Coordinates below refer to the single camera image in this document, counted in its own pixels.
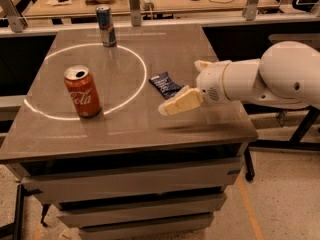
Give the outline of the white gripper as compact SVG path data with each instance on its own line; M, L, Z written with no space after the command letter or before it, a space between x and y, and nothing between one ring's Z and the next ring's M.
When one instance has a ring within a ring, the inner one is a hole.
M230 99L224 89L223 76L230 60L194 62L199 75L196 78L197 88L184 86L173 97L163 102L158 111L161 115L174 115L199 107L204 99L208 103L229 103Z

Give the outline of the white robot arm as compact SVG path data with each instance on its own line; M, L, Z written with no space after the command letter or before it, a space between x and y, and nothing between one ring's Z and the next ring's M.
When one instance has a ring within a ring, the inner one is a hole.
M320 108L320 52L283 41L261 58L242 61L197 60L196 86L183 87L158 107L162 115L193 110L203 102L242 101L282 109Z

